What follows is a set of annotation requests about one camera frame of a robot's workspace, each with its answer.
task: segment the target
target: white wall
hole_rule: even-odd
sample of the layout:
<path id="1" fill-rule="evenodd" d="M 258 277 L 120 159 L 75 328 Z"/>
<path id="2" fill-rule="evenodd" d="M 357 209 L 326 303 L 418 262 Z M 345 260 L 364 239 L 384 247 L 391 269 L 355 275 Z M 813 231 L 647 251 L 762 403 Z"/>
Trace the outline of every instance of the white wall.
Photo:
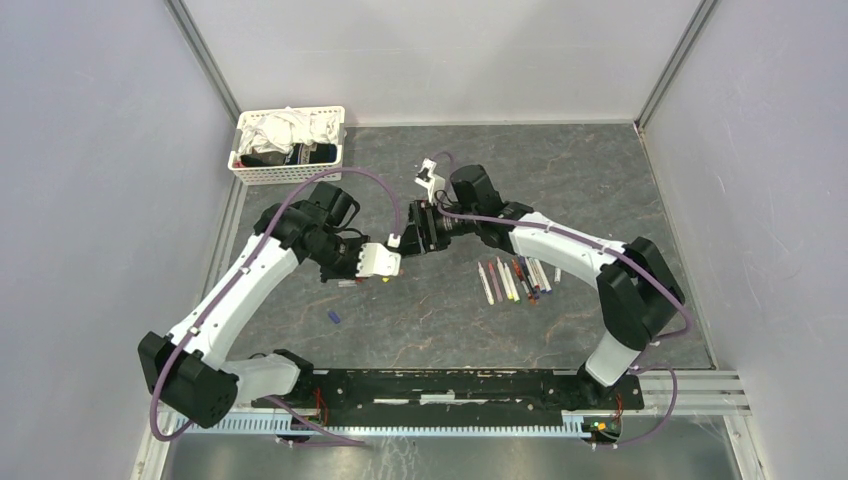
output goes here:
<path id="1" fill-rule="evenodd" d="M 629 121 L 698 0 L 186 0 L 244 110 Z"/>
<path id="2" fill-rule="evenodd" d="M 772 478 L 845 478 L 848 3 L 722 2 L 647 127 Z"/>
<path id="3" fill-rule="evenodd" d="M 0 478 L 127 478 L 232 127 L 161 1 L 4 1 L 0 45 Z"/>

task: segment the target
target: floor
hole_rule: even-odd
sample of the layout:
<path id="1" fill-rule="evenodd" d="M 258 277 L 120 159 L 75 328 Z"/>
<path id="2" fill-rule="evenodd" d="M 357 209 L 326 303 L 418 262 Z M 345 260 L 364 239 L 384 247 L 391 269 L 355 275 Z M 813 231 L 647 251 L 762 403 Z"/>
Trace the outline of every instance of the floor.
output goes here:
<path id="1" fill-rule="evenodd" d="M 628 417 L 642 433 L 653 418 Z M 291 449 L 267 436 L 191 434 L 171 447 L 163 479 L 739 479 L 721 417 L 674 417 L 650 442 L 592 452 L 566 438 L 366 439 L 364 448 Z"/>
<path id="2" fill-rule="evenodd" d="M 653 240 L 691 298 L 665 210 L 639 140 L 630 125 L 514 125 L 351 128 L 346 166 L 383 176 L 406 204 L 422 197 L 413 182 L 423 158 L 441 150 L 459 164 L 483 165 L 502 198 L 596 236 Z M 447 175 L 447 162 L 440 165 Z M 362 204 L 353 226 L 383 241 L 391 207 L 378 185 L 347 176 L 337 185 Z M 250 187 L 235 256 L 259 214 L 292 187 Z M 443 252 L 405 259 L 403 275 L 353 288 L 318 281 L 305 262 L 275 289 L 230 352 L 233 359 L 287 348 L 317 367 L 576 368 L 604 332 L 597 292 L 574 277 L 538 305 L 489 306 L 477 262 L 503 252 L 476 237 L 455 239 Z M 334 324 L 327 311 L 338 313 Z M 678 329 L 678 315 L 667 331 Z M 700 331 L 651 349 L 645 363 L 709 368 Z"/>

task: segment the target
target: white cloth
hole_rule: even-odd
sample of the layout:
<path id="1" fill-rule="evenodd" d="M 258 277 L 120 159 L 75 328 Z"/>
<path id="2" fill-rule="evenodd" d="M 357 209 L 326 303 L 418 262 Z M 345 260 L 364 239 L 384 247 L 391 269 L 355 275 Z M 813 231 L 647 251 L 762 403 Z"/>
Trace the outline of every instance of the white cloth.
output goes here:
<path id="1" fill-rule="evenodd" d="M 286 107 L 269 113 L 253 125 L 242 127 L 238 154 L 290 153 L 296 143 L 339 143 L 336 113 L 302 113 Z"/>

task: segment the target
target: gray marble tabletop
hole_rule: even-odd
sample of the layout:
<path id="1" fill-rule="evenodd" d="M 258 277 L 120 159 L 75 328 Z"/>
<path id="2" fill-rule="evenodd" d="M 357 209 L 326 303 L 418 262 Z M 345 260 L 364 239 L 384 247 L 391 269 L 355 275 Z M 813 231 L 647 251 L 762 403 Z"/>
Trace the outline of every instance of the gray marble tabletop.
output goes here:
<path id="1" fill-rule="evenodd" d="M 344 164 L 383 176 L 406 204 L 421 198 L 414 184 L 423 158 L 449 150 L 458 163 L 483 165 L 504 200 L 533 206 L 560 223 L 599 237 L 653 240 L 687 298 L 688 283 L 662 201 L 630 125 L 503 125 L 351 128 Z M 447 161 L 440 163 L 447 175 Z M 393 213 L 373 181 L 346 175 L 336 185 L 362 204 L 353 226 L 383 241 Z M 250 187 L 235 256 L 259 214 L 282 201 L 291 185 Z M 403 274 L 341 288 L 318 281 L 305 262 L 268 297 L 230 352 L 234 359 L 287 348 L 318 367 L 576 368 L 604 332 L 597 292 L 563 275 L 537 305 L 490 306 L 477 262 L 503 252 L 475 236 L 454 239 L 443 252 L 405 259 Z M 547 267 L 553 281 L 553 269 Z M 341 317 L 334 324 L 333 310 Z M 666 331 L 683 325 L 678 315 Z M 652 348 L 645 364 L 709 368 L 700 331 Z"/>

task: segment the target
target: basket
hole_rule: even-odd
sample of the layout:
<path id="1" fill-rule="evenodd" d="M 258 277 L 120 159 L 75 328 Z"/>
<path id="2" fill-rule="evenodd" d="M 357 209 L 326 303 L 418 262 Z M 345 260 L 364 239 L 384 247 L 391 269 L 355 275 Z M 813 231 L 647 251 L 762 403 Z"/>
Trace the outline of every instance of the basket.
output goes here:
<path id="1" fill-rule="evenodd" d="M 339 115 L 339 142 L 336 144 L 336 161 L 333 163 L 316 163 L 310 165 L 282 165 L 277 167 L 236 167 L 238 160 L 237 150 L 241 142 L 242 129 L 246 125 L 256 123 L 260 118 L 269 113 L 278 112 L 280 110 L 253 110 L 242 112 L 239 115 L 239 121 L 236 125 L 236 135 L 233 139 L 233 150 L 230 152 L 230 158 L 227 161 L 227 167 L 244 182 L 245 185 L 272 185 L 279 183 L 301 183 L 307 178 L 315 175 L 318 172 L 329 170 L 331 168 L 340 167 L 342 165 L 342 153 L 344 150 L 344 107 L 313 107 L 313 108 L 293 108 L 296 112 L 303 113 L 337 113 Z M 341 180 L 341 173 L 327 175 L 321 180 L 332 182 Z"/>

